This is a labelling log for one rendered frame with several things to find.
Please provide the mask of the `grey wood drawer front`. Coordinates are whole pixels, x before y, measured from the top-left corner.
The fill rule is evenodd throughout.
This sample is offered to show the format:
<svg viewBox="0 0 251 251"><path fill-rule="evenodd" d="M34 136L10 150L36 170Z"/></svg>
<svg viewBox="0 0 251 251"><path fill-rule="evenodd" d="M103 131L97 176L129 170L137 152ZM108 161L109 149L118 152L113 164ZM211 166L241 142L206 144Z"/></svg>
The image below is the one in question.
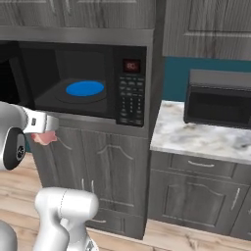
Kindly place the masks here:
<svg viewBox="0 0 251 251"><path fill-rule="evenodd" d="M151 169L251 185L251 165L153 151Z"/></svg>
<svg viewBox="0 0 251 251"><path fill-rule="evenodd" d="M142 239L145 232L146 221L143 217L122 212L100 209L92 220L106 220L107 222L97 224L87 221L86 225L88 227L135 239Z"/></svg>

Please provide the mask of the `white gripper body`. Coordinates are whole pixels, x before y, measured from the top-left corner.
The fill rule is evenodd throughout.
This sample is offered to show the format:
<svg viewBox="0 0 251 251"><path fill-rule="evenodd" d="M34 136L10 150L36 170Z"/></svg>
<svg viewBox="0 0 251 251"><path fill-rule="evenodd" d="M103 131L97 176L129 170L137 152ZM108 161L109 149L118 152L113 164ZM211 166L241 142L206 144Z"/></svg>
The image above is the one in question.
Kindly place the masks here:
<svg viewBox="0 0 251 251"><path fill-rule="evenodd" d="M51 115L46 115L46 131L56 131L59 127L59 119Z"/></svg>

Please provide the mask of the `grey wood cupboard door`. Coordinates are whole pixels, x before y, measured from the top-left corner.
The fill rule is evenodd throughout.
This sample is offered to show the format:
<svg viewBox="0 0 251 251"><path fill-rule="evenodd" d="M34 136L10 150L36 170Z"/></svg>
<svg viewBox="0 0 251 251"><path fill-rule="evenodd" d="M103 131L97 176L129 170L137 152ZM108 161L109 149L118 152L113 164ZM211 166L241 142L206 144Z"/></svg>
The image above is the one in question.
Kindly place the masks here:
<svg viewBox="0 0 251 251"><path fill-rule="evenodd" d="M230 235L251 241L251 188L245 197Z"/></svg>
<svg viewBox="0 0 251 251"><path fill-rule="evenodd" d="M60 127L57 140L48 145L27 138L43 187L65 187L82 190L87 181L81 133L78 129Z"/></svg>
<svg viewBox="0 0 251 251"><path fill-rule="evenodd" d="M237 188L238 200L231 211ZM159 222L229 235L248 186L199 176L152 171L148 217Z"/></svg>
<svg viewBox="0 0 251 251"><path fill-rule="evenodd" d="M83 130L88 178L100 207L143 216L146 204L148 140Z"/></svg>

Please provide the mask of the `grey wood wall cupboard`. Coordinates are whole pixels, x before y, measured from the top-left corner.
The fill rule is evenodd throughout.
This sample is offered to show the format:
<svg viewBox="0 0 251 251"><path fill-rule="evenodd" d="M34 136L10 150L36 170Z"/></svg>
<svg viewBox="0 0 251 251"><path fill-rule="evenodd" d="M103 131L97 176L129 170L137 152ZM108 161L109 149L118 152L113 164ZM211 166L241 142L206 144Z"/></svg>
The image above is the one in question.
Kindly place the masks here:
<svg viewBox="0 0 251 251"><path fill-rule="evenodd" d="M152 28L156 0L0 0L0 25Z"/></svg>
<svg viewBox="0 0 251 251"><path fill-rule="evenodd" d="M167 0L163 54L251 61L251 0Z"/></svg>

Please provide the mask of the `blue round plate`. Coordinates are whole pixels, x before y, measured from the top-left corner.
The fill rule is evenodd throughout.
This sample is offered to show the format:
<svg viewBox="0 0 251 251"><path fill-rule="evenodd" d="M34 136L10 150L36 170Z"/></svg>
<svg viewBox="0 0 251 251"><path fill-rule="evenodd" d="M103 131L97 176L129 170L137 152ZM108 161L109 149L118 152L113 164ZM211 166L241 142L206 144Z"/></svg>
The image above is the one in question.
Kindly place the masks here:
<svg viewBox="0 0 251 251"><path fill-rule="evenodd" d="M99 81L82 80L69 84L66 87L66 92L69 95L76 97L88 97L101 93L104 90L104 85Z"/></svg>

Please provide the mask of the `black toaster oven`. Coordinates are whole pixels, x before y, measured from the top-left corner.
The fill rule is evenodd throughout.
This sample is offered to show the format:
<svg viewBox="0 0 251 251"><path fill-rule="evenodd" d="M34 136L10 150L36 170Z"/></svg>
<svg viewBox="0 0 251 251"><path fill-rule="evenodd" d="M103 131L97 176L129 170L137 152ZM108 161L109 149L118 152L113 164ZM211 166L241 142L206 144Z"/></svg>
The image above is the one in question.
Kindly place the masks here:
<svg viewBox="0 0 251 251"><path fill-rule="evenodd" d="M191 70L183 120L251 129L251 73Z"/></svg>

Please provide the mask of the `pink raw steak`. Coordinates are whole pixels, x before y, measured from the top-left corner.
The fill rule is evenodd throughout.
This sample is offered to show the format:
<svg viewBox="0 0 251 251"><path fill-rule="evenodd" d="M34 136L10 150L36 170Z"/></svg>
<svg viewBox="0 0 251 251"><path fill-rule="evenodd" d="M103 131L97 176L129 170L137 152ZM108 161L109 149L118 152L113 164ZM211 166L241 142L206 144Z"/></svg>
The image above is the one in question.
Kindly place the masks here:
<svg viewBox="0 0 251 251"><path fill-rule="evenodd" d="M56 133L54 131L46 131L44 133L33 133L31 138L34 142L39 143L43 146L49 145L51 142L57 140Z"/></svg>

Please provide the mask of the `black microwave door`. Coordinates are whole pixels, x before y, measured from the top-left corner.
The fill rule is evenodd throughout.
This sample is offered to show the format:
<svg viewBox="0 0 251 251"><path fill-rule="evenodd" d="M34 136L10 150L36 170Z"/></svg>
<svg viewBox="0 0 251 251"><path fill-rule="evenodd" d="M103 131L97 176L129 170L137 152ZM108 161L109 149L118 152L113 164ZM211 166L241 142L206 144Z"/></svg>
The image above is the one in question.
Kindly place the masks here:
<svg viewBox="0 0 251 251"><path fill-rule="evenodd" d="M0 101L34 107L19 43L0 41Z"/></svg>

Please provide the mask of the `black built-in microwave oven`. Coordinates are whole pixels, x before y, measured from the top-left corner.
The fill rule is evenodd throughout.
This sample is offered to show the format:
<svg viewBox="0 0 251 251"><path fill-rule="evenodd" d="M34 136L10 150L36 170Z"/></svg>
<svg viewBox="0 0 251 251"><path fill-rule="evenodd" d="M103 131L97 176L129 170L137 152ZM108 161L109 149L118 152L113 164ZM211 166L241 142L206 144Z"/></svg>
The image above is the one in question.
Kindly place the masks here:
<svg viewBox="0 0 251 251"><path fill-rule="evenodd" d="M19 43L34 108L66 127L142 135L149 124L151 29L0 27L0 41ZM104 90L76 97L66 87L94 80Z"/></svg>

